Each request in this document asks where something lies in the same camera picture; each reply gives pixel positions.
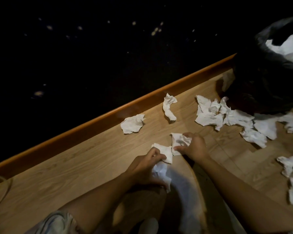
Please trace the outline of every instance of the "trash bag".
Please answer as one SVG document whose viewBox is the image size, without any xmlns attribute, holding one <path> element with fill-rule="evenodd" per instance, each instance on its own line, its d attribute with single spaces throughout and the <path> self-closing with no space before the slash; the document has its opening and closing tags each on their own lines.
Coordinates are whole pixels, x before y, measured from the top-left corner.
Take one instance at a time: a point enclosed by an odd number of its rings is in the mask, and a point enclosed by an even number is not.
<svg viewBox="0 0 293 234">
<path fill-rule="evenodd" d="M 293 62 L 267 47 L 281 46 L 293 35 L 293 17 L 281 19 L 255 35 L 234 57 L 235 81 L 226 94 L 248 113 L 277 113 L 293 108 Z"/>
</svg>

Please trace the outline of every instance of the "person's left arm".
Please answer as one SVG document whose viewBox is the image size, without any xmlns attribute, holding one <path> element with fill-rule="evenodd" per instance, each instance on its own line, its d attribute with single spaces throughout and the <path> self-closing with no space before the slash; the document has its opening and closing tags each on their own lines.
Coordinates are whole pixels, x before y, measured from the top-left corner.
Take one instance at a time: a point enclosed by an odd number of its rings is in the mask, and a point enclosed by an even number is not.
<svg viewBox="0 0 293 234">
<path fill-rule="evenodd" d="M 152 148 L 146 155 L 136 157 L 124 173 L 70 201 L 60 211 L 70 213 L 83 232 L 93 233 L 107 212 L 133 185 L 158 184 L 167 187 L 164 181 L 152 177 L 152 168 L 164 159 L 164 154 Z"/>
</svg>

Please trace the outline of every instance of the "hand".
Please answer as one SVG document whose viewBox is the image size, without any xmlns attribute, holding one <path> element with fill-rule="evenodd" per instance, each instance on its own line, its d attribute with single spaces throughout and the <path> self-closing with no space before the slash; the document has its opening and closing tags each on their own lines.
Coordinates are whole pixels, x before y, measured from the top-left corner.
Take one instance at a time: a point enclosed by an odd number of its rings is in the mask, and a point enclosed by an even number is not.
<svg viewBox="0 0 293 234">
<path fill-rule="evenodd" d="M 155 164 L 165 159 L 166 156 L 161 154 L 159 149 L 153 147 L 146 155 L 136 157 L 125 173 L 133 179 L 134 184 L 156 184 L 167 189 L 167 184 L 164 181 L 152 176 Z"/>
<path fill-rule="evenodd" d="M 205 158 L 209 158 L 205 140 L 198 133 L 183 133 L 185 137 L 191 137 L 191 143 L 189 146 L 175 146 L 174 149 L 181 154 L 187 155 L 189 158 L 199 163 Z"/>
</svg>

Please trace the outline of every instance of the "orange wooden ledge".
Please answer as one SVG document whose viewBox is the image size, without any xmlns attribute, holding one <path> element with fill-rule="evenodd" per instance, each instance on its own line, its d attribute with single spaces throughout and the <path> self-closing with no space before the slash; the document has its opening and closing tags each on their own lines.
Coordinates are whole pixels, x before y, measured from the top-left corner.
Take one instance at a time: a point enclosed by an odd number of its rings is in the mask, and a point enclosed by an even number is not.
<svg viewBox="0 0 293 234">
<path fill-rule="evenodd" d="M 142 113 L 163 102 L 166 93 L 178 95 L 232 68 L 231 55 L 219 62 L 185 76 L 132 102 L 77 126 L 5 161 L 0 162 L 0 176 L 11 178 L 117 124 L 126 117 Z"/>
</svg>

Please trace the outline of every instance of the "person's right arm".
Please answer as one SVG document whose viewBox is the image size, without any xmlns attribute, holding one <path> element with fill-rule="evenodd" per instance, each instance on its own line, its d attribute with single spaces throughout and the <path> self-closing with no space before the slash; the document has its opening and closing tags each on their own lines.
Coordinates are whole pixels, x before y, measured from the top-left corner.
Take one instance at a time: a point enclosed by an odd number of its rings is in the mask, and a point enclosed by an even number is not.
<svg viewBox="0 0 293 234">
<path fill-rule="evenodd" d="M 186 154 L 205 170 L 242 225 L 256 233 L 293 231 L 292 213 L 211 159 L 199 134 L 184 135 L 192 138 L 191 144 L 174 149 Z"/>
</svg>

